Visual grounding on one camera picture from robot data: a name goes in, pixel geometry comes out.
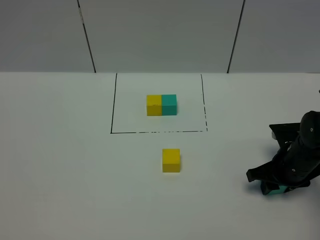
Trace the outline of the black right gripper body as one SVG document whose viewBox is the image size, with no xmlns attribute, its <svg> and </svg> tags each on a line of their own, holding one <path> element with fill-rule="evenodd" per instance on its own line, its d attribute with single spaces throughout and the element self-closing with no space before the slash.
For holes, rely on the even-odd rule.
<svg viewBox="0 0 320 240">
<path fill-rule="evenodd" d="M 309 111 L 300 121 L 295 141 L 280 147 L 273 160 L 282 162 L 279 168 L 279 185 L 298 187 L 317 176 L 320 165 L 320 113 Z"/>
</svg>

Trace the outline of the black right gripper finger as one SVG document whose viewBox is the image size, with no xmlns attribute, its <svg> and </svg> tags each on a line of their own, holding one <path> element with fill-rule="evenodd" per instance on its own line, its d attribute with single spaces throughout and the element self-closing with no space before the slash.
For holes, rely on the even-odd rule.
<svg viewBox="0 0 320 240">
<path fill-rule="evenodd" d="M 246 172 L 247 179 L 249 182 L 259 180 L 263 182 L 279 184 L 280 180 L 278 173 L 281 165 L 281 161 L 269 161 L 261 166 L 249 169 Z"/>
<path fill-rule="evenodd" d="M 270 182 L 264 182 L 264 181 L 262 181 L 260 184 L 261 192 L 263 195 L 284 194 L 284 193 L 291 192 L 291 191 L 298 189 L 298 188 L 306 188 L 309 186 L 310 186 L 310 181 L 308 181 L 300 186 L 297 186 L 297 187 L 278 185 L 276 183 L 270 183 Z"/>
</svg>

